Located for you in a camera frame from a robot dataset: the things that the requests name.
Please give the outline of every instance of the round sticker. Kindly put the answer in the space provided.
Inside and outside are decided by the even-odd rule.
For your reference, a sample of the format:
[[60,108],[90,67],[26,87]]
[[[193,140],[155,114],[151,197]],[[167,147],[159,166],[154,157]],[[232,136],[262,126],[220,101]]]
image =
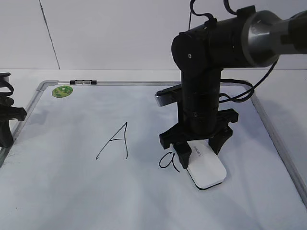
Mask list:
[[63,85],[55,88],[52,91],[52,96],[57,97],[57,98],[62,98],[62,97],[67,97],[71,95],[72,93],[72,87],[68,85]]

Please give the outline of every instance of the metal cylinder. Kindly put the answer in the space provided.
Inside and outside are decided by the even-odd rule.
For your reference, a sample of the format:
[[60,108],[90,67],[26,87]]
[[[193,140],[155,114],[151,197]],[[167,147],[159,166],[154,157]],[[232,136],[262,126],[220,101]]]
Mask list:
[[181,72],[182,106],[185,127],[198,135],[213,132],[219,106],[221,69],[190,77]]

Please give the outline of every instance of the wall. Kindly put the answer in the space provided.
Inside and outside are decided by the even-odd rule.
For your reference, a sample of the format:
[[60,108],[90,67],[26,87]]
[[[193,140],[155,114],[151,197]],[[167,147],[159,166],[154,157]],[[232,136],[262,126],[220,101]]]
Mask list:
[[[57,68],[39,1],[13,2],[16,4],[10,8],[11,20],[17,26],[0,23],[0,28],[10,30],[9,36],[0,37],[1,46],[4,41],[8,47],[2,54],[0,68]],[[189,0],[41,3],[61,69],[177,69],[170,47],[173,38],[188,28]],[[282,19],[307,9],[306,0],[230,0],[230,4],[233,9],[255,4],[257,10],[273,11]],[[231,17],[222,0],[198,0],[195,9],[211,12],[219,20]],[[203,21],[203,17],[193,17],[192,25]],[[21,43],[25,34],[27,40]],[[307,57],[302,55],[281,57],[277,69],[307,69],[306,63]]]
[[0,68],[58,69],[38,0],[1,0]]

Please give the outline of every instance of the black cable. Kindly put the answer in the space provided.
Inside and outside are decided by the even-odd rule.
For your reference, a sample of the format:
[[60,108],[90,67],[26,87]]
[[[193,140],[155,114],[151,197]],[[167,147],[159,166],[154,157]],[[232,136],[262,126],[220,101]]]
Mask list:
[[190,1],[190,10],[191,10],[191,13],[194,14],[195,16],[206,16],[209,20],[212,20],[214,19],[213,15],[210,14],[210,13],[202,13],[202,14],[198,14],[194,11],[194,3],[195,3],[196,0],[191,0]]
[[[244,101],[248,100],[248,99],[253,95],[255,89],[256,89],[264,80],[266,80],[266,78],[270,75],[270,73],[273,71],[274,67],[276,66],[277,62],[278,62],[278,59],[271,65],[269,71],[264,75],[264,77],[263,77],[260,81],[258,81],[258,83],[257,83],[256,85],[252,86],[249,90],[245,91],[244,93],[241,93],[241,94],[239,94],[238,96],[235,96],[235,97],[230,97],[230,96],[228,96],[226,93],[221,93],[222,95],[220,94],[220,97],[225,96],[225,97],[227,97],[228,99],[219,101],[219,103],[225,103],[225,102],[230,102],[230,101],[236,102],[236,103],[240,103],[240,102],[244,102]],[[234,81],[240,81],[240,80],[234,80],[234,79],[224,79],[224,80],[221,80],[221,82],[225,82],[225,80],[231,80],[231,81],[233,81],[233,82],[234,82]]]
[[[247,85],[247,86],[250,87],[250,89],[252,89],[254,87],[251,83],[249,83],[248,81],[245,81],[245,80],[221,79],[221,82],[223,82],[223,83],[235,83],[235,84]],[[235,103],[241,103],[241,102],[247,101],[249,98],[252,97],[253,94],[254,94],[254,90],[252,89],[246,97],[240,98],[240,99],[233,99],[233,98],[231,98],[226,93],[220,93],[219,94],[220,97],[227,97],[228,99],[227,100],[219,101],[219,103],[224,103],[226,101],[232,101],[232,102],[235,102]]]
[[191,28],[191,21],[192,21],[192,11],[190,11],[190,18],[189,18],[189,30]]
[[236,12],[233,11],[233,10],[231,9],[231,7],[229,6],[229,0],[224,0],[224,6],[225,6],[226,10],[227,10],[230,14],[236,15]]

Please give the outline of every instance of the table surface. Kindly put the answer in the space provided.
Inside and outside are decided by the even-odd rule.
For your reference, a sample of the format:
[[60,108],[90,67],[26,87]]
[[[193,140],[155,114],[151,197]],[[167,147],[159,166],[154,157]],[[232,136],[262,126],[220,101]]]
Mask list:
[[[37,70],[3,69],[11,72],[10,82],[15,88],[14,106],[25,107],[35,89],[44,80],[70,81],[93,79],[98,81],[179,81],[175,70]],[[255,84],[265,70],[225,70],[222,78],[245,79]],[[275,70],[260,85],[256,94],[282,138],[293,163],[307,184],[307,70]]]

